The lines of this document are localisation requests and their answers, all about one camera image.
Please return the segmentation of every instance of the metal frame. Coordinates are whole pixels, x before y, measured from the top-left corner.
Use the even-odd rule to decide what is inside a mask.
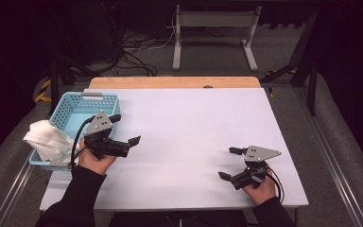
[[[247,40],[242,40],[244,52],[251,71],[258,71],[258,66],[252,54],[251,43],[261,13],[261,7],[255,11],[183,11],[181,5],[176,6],[176,43],[173,55],[173,70],[181,68],[182,58],[182,26],[233,26],[250,27]]]
[[[343,199],[344,204],[346,205],[347,211],[349,212],[350,217],[352,218],[354,226],[362,227],[363,226],[363,213],[359,204],[354,196],[353,190],[350,187],[349,182],[344,176],[343,171],[340,168],[340,165],[337,162],[337,159],[329,146],[328,141],[326,140],[320,125],[318,124],[318,120],[315,116],[313,116],[310,111],[306,108],[306,100],[303,89],[293,88],[296,98],[299,100],[302,110],[307,117],[310,126],[312,127],[314,133],[316,134],[317,142],[320,146],[320,154],[322,155],[326,165],[329,168],[329,172],[332,175],[332,178],[335,181],[337,190]]]
[[[7,196],[5,197],[5,200],[2,202],[2,205],[0,207],[0,226],[6,226],[10,214],[16,206],[16,203],[19,200],[20,196],[22,195],[22,192],[26,187],[32,170],[34,169],[34,166],[32,166],[28,162],[31,153],[32,151],[30,151],[25,163],[23,164],[22,168],[14,179],[14,183],[12,184]]]

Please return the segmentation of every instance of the person's left hand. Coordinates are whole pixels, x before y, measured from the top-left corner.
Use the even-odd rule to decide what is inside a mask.
[[[85,145],[83,137],[80,140],[80,149],[83,149],[84,147]],[[105,175],[109,166],[111,166],[116,158],[117,157],[115,156],[104,155],[104,158],[102,160],[98,160],[91,151],[89,151],[87,148],[84,148],[78,158],[78,164],[92,170],[97,174]]]

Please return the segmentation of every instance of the table leg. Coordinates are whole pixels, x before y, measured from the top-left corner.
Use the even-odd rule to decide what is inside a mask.
[[[182,39],[181,39],[181,6],[176,6],[176,43],[175,53],[173,55],[173,70],[179,71],[181,68],[181,56],[182,56]]]
[[[250,65],[250,70],[252,72],[258,71],[258,66],[257,66],[257,64],[255,62],[254,56],[252,55],[251,43],[252,43],[252,39],[254,37],[254,33],[255,33],[255,29],[256,29],[256,26],[257,26],[257,23],[258,23],[258,20],[259,20],[260,13],[261,13],[261,7],[257,7],[255,9],[255,15],[251,20],[249,38],[247,40],[242,41],[244,51],[246,52],[246,57],[247,57],[247,60],[249,62],[249,65]]]
[[[299,207],[294,208],[294,223],[299,225]]]

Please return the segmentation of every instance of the wooden table edge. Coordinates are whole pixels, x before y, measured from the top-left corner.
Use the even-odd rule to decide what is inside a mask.
[[[256,77],[102,77],[91,80],[90,89],[138,88],[260,88]]]

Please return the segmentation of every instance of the white tissue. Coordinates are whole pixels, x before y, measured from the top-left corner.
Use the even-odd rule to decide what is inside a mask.
[[[42,161],[70,162],[74,140],[52,121],[41,120],[31,124],[23,140],[37,150]]]

